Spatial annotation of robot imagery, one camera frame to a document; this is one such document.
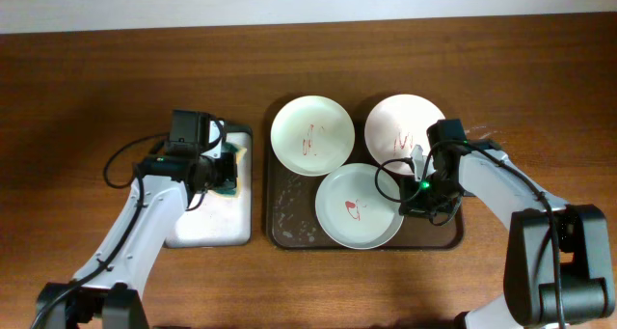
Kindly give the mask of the cream plate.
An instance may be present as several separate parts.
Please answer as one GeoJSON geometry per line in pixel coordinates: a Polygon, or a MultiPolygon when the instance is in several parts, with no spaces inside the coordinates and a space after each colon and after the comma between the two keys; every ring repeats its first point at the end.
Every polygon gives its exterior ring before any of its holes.
{"type": "Polygon", "coordinates": [[[355,127],[348,112],[324,96],[301,96],[276,114],[270,131],[273,152],[289,171],[306,176],[327,175],[342,166],[355,144],[355,127]]]}

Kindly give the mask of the small black tray white liner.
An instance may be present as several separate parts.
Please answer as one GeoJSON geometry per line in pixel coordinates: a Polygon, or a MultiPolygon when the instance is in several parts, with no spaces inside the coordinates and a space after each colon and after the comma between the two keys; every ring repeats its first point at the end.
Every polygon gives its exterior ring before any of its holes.
{"type": "Polygon", "coordinates": [[[192,200],[167,236],[170,249],[243,245],[252,231],[253,133],[249,126],[228,123],[223,151],[236,151],[236,188],[208,191],[192,200]]]}

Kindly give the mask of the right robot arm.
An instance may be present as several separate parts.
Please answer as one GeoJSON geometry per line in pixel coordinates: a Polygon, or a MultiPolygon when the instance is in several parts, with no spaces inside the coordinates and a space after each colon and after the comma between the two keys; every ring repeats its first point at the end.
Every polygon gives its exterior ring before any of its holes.
{"type": "Polygon", "coordinates": [[[503,293],[460,314],[461,328],[564,328],[616,309],[607,221],[594,205],[573,205],[525,175],[491,139],[470,140],[458,120],[427,129],[430,150],[404,158],[415,182],[401,184],[403,215],[451,217],[465,195],[508,231],[503,293]]]}

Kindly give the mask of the pink plate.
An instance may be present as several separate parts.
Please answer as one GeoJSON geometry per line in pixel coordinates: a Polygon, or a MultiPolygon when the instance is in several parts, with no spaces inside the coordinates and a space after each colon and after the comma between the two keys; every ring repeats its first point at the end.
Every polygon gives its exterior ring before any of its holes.
{"type": "Polygon", "coordinates": [[[426,98],[409,94],[390,96],[370,111],[364,141],[379,165],[391,159],[409,158],[417,145],[427,155],[427,129],[443,118],[440,108],[426,98]]]}

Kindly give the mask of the green and yellow sponge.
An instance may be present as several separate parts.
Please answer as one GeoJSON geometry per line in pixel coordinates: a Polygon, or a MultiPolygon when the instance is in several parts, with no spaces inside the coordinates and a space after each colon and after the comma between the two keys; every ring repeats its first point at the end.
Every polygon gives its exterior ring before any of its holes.
{"type": "Polygon", "coordinates": [[[221,156],[215,160],[216,177],[211,186],[217,195],[236,198],[240,194],[239,165],[247,149],[234,143],[224,142],[221,156]]]}

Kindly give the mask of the pale green plate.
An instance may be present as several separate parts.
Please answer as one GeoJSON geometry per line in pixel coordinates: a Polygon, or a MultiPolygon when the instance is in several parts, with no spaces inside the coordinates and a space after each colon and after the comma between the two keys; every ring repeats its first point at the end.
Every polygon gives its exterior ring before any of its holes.
{"type": "Polygon", "coordinates": [[[369,250],[389,242],[404,218],[399,214],[399,186],[375,166],[352,163],[328,174],[315,196],[320,227],[336,243],[369,250]]]}

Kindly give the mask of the large brown serving tray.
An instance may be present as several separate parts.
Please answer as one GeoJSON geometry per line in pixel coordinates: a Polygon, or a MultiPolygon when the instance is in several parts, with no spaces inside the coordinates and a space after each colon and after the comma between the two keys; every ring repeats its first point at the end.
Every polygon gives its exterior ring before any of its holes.
{"type": "MultiPolygon", "coordinates": [[[[376,167],[363,139],[366,110],[350,115],[356,140],[344,165],[363,163],[376,167]]],[[[306,177],[287,170],[275,156],[269,139],[269,154],[264,171],[265,229],[271,242],[284,250],[343,250],[344,247],[322,230],[315,213],[315,196],[327,176],[306,177]]],[[[444,226],[434,226],[422,218],[405,217],[399,232],[377,250],[449,250],[464,237],[461,212],[444,226]]]]}

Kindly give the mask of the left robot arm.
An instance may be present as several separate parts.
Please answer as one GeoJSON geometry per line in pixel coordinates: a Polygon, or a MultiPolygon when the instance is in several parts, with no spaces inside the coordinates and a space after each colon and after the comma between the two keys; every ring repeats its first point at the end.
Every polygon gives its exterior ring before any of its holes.
{"type": "Polygon", "coordinates": [[[95,317],[106,328],[146,328],[142,303],[148,275],[177,220],[209,191],[237,185],[235,151],[226,151],[226,122],[175,110],[169,132],[135,164],[130,193],[93,256],[65,284],[47,284],[35,328],[76,328],[95,317]]]}

